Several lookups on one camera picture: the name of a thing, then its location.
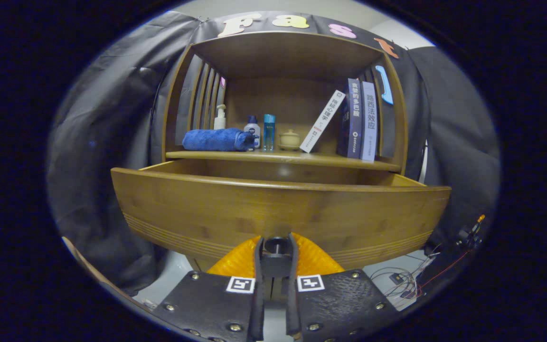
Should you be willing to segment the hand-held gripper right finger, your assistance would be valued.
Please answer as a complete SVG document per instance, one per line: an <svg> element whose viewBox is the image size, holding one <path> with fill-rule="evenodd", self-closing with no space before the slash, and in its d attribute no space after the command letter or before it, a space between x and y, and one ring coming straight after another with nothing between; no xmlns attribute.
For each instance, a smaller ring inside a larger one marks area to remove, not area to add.
<svg viewBox="0 0 547 342"><path fill-rule="evenodd" d="M286 335L298 342L360 342L399 320L399 311L361 269L299 275L302 252L295 236L288 239Z"/></svg>

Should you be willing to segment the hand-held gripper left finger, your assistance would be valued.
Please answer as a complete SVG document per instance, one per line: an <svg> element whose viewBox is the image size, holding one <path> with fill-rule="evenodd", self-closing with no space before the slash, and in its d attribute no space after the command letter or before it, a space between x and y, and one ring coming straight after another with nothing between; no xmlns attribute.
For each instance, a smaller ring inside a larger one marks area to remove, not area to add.
<svg viewBox="0 0 547 342"><path fill-rule="evenodd" d="M154 316L185 333L210 342L262 342L264 277L263 238L249 249L252 276L189 271L153 310Z"/></svg>

